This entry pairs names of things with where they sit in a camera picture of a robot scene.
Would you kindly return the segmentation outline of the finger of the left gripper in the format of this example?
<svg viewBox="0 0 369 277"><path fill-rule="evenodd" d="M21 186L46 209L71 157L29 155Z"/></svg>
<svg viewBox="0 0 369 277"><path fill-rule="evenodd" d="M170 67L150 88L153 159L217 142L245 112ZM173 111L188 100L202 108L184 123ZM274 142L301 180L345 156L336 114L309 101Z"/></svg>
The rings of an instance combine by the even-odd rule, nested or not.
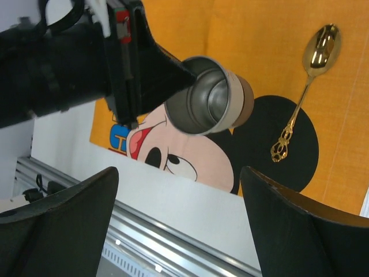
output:
<svg viewBox="0 0 369 277"><path fill-rule="evenodd" d="M138 114L143 115L193 85L196 76L154 40L143 8L134 17L140 75Z"/></svg>

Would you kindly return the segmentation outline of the cream metal cup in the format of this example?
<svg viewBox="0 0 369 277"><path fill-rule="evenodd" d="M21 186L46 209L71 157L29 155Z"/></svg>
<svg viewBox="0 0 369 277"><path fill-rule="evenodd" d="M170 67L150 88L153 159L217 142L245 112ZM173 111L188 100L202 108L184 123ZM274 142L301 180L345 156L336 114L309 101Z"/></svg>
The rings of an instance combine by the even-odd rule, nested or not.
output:
<svg viewBox="0 0 369 277"><path fill-rule="evenodd" d="M196 81L165 102L170 123L191 136L205 136L243 125L254 107L250 84L207 56L194 56L184 65Z"/></svg>

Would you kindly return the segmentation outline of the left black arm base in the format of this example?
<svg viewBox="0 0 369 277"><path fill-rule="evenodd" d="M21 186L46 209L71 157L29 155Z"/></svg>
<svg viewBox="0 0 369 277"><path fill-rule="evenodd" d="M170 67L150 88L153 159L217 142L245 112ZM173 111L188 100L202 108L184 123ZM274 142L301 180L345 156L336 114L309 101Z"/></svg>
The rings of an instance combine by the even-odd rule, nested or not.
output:
<svg viewBox="0 0 369 277"><path fill-rule="evenodd" d="M47 188L44 188L43 186L43 177L41 174L38 174L36 176L36 185L37 188L27 189L25 190L22 195L25 197L26 201L32 203L35 201L38 201L46 196L58 193L64 189L66 189L65 186L55 182L55 181L49 181Z"/></svg>

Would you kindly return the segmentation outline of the gold metal spoon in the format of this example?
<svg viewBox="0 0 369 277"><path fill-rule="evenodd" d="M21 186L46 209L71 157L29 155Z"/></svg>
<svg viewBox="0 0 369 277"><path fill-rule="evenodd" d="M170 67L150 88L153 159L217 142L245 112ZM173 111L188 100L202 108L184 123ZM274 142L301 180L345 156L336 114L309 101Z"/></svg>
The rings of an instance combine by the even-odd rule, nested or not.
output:
<svg viewBox="0 0 369 277"><path fill-rule="evenodd" d="M270 149L271 159L278 163L288 156L293 129L307 92L318 76L331 69L340 54L341 31L336 24L326 24L321 27L308 41L303 53L302 64L307 73L307 80L301 97L278 140Z"/></svg>

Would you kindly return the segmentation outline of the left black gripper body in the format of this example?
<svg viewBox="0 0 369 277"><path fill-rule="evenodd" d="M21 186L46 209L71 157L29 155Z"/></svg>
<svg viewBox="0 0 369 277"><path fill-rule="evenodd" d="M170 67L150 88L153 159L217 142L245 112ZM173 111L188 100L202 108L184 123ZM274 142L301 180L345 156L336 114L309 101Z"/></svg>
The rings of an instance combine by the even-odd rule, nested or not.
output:
<svg viewBox="0 0 369 277"><path fill-rule="evenodd" d="M108 92L104 97L118 124L134 129L141 112L140 66L135 12L141 1L103 1L102 30Z"/></svg>

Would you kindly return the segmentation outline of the orange Mickey Mouse placemat cloth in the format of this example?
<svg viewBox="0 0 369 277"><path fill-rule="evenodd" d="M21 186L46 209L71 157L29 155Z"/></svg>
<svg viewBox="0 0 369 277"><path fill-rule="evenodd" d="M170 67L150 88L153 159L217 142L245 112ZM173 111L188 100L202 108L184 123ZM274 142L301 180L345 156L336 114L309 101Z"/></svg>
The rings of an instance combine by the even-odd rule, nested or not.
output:
<svg viewBox="0 0 369 277"><path fill-rule="evenodd" d="M246 79L254 111L242 126L204 137L175 130L164 107L117 124L96 103L90 141L168 173L242 194L250 166L334 208L368 215L367 1L145 1L155 39L178 58L208 55ZM270 149L287 125L306 81L302 59L314 33L338 25L341 51L317 77L298 113L288 155Z"/></svg>

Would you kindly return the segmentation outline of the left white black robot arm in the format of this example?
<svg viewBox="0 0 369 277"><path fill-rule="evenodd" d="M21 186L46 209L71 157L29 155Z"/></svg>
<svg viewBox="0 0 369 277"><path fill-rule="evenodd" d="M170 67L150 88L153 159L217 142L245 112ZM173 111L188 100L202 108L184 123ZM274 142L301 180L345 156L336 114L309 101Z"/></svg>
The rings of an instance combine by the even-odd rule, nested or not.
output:
<svg viewBox="0 0 369 277"><path fill-rule="evenodd" d="M26 17L1 32L1 126L105 99L118 124L193 85L194 73L157 44L141 1L73 1L48 24Z"/></svg>

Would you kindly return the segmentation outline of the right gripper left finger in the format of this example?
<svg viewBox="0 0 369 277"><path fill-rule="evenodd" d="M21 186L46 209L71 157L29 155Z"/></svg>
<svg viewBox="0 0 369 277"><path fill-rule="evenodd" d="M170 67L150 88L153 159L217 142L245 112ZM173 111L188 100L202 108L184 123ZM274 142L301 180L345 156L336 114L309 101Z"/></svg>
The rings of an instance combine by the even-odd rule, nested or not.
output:
<svg viewBox="0 0 369 277"><path fill-rule="evenodd" d="M119 173L108 167L1 213L1 276L96 276Z"/></svg>

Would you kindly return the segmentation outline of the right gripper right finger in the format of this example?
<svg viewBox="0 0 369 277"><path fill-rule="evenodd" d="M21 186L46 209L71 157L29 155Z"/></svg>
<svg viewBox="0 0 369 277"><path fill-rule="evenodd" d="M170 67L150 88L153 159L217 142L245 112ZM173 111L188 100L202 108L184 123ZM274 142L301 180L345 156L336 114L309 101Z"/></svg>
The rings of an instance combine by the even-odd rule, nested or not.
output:
<svg viewBox="0 0 369 277"><path fill-rule="evenodd" d="M240 183L263 276L368 276L368 218L319 203L251 167Z"/></svg>

